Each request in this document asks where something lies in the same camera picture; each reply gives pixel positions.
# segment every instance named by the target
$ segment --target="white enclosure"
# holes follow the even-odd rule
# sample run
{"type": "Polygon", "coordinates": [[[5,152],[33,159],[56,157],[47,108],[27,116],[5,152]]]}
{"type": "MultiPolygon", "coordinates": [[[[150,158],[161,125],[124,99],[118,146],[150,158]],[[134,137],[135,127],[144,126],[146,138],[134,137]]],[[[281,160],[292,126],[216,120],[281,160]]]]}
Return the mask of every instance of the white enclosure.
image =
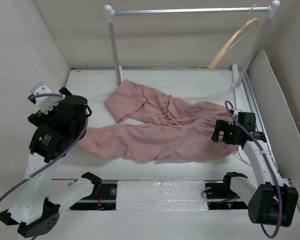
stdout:
{"type": "MultiPolygon", "coordinates": [[[[92,109],[89,126],[115,124],[104,105],[117,87],[104,5],[111,4],[118,10],[149,10],[253,4],[264,7],[270,3],[271,0],[0,0],[0,196],[24,175],[29,143],[36,129],[27,117],[37,110],[27,97],[38,82],[47,83],[55,91],[66,86],[73,94],[87,98],[92,109]]],[[[206,67],[242,26],[246,13],[128,16],[114,21],[123,80],[190,103],[210,101],[224,105],[225,100],[239,101],[244,112],[256,114],[257,129],[267,134],[267,151],[273,155],[282,177],[290,179],[299,193],[292,225],[280,228],[280,240],[300,240],[300,134],[268,57],[279,54],[285,57],[283,65],[289,65],[290,51],[284,50],[292,37],[286,37],[278,49],[277,45],[299,9],[300,0],[281,1],[259,48],[266,52],[261,50],[255,56],[236,95],[231,86],[239,75],[231,66],[244,66],[260,28],[231,49],[215,71],[206,67]]],[[[261,24],[266,15],[251,14],[261,24]]],[[[287,76],[293,73],[289,68],[287,76]]],[[[126,119],[124,123],[140,122],[126,119]]],[[[240,153],[249,162],[242,150],[240,153]]],[[[86,172],[103,180],[119,180],[116,210],[67,210],[56,227],[38,240],[268,239],[259,225],[249,221],[246,210],[208,210],[206,200],[199,196],[205,189],[204,180],[222,180],[227,172],[243,173],[255,183],[252,168],[238,153],[205,163],[140,163],[123,158],[101,159],[76,146],[55,173],[50,192],[58,193],[86,172]]],[[[11,206],[17,193],[0,204],[0,212],[11,206]]],[[[0,222],[2,239],[23,238],[15,226],[0,222]]]]}

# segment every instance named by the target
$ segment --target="bolt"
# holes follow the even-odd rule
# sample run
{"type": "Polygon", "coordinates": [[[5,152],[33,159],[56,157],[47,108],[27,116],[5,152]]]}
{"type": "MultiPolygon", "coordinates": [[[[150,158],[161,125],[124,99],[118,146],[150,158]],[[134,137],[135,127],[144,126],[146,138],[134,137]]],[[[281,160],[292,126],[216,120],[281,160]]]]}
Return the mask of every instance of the bolt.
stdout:
{"type": "Polygon", "coordinates": [[[116,188],[111,188],[110,189],[110,194],[111,195],[116,195],[117,194],[117,189],[116,188]]]}

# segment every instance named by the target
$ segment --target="pink fabric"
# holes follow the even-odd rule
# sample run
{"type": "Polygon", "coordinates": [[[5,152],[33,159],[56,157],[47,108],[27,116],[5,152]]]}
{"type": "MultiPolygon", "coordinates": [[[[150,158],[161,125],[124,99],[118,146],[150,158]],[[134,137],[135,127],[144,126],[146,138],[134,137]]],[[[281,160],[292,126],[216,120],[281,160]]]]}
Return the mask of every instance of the pink fabric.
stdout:
{"type": "Polygon", "coordinates": [[[218,104],[192,104],[128,80],[104,103],[118,123],[130,117],[146,124],[88,127],[79,145],[103,158],[207,161],[237,150],[211,140],[216,120],[230,119],[218,104]]]}

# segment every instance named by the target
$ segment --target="horizontal rail bar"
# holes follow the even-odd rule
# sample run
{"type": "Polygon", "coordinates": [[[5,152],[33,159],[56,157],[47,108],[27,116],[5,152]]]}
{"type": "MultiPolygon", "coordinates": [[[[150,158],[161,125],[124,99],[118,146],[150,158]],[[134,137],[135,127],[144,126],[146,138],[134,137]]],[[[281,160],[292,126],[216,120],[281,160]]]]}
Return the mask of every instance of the horizontal rail bar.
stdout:
{"type": "MultiPolygon", "coordinates": [[[[209,13],[247,13],[251,7],[218,7],[161,10],[128,10],[114,11],[114,16],[164,15],[164,14],[209,14],[209,13]]],[[[268,6],[254,7],[252,12],[266,13],[268,6]]]]}

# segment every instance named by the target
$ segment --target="screw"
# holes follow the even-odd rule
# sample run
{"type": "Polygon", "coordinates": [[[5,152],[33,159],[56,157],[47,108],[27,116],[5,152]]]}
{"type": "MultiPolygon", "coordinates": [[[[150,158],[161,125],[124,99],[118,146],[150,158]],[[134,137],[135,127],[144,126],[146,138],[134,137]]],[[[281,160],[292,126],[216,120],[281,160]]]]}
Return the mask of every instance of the screw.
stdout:
{"type": "Polygon", "coordinates": [[[117,189],[116,188],[111,188],[110,189],[110,194],[111,195],[116,195],[117,194],[117,189]]]}
{"type": "Polygon", "coordinates": [[[208,192],[208,190],[212,189],[211,187],[207,187],[205,190],[207,191],[206,194],[212,194],[212,192],[208,192]]]}

